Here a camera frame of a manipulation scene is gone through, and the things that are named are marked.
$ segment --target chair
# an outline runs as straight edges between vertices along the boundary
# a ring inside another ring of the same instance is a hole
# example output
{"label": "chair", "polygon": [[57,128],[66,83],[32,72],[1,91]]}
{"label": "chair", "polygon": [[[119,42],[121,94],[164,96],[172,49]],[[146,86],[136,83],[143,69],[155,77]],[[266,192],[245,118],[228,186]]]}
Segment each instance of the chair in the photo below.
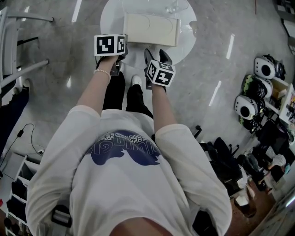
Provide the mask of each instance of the chair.
{"label": "chair", "polygon": [[53,17],[15,12],[8,7],[0,11],[0,98],[14,86],[17,78],[49,63],[48,60],[44,60],[18,71],[17,46],[38,38],[18,41],[18,31],[22,18],[53,21]]}

